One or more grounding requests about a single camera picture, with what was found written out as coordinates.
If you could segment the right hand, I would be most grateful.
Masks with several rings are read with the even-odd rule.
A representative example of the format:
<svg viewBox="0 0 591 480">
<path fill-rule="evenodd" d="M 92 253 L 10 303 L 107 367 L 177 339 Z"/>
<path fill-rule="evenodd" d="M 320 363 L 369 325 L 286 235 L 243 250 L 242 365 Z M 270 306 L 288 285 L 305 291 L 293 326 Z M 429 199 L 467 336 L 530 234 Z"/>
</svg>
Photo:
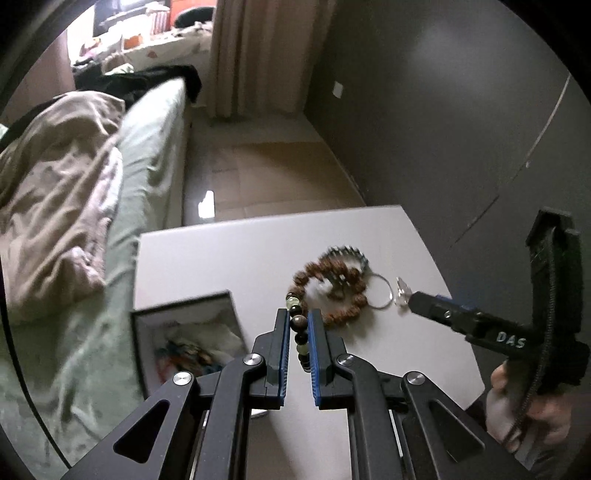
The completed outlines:
<svg viewBox="0 0 591 480">
<path fill-rule="evenodd" d="M 508 361 L 492 372 L 490 380 L 485 409 L 486 429 L 508 452 L 518 451 L 527 421 L 542 426 L 541 443 L 545 447 L 554 447 L 566 440 L 572 422 L 570 394 L 533 395 L 527 400 L 523 376 Z"/>
</svg>

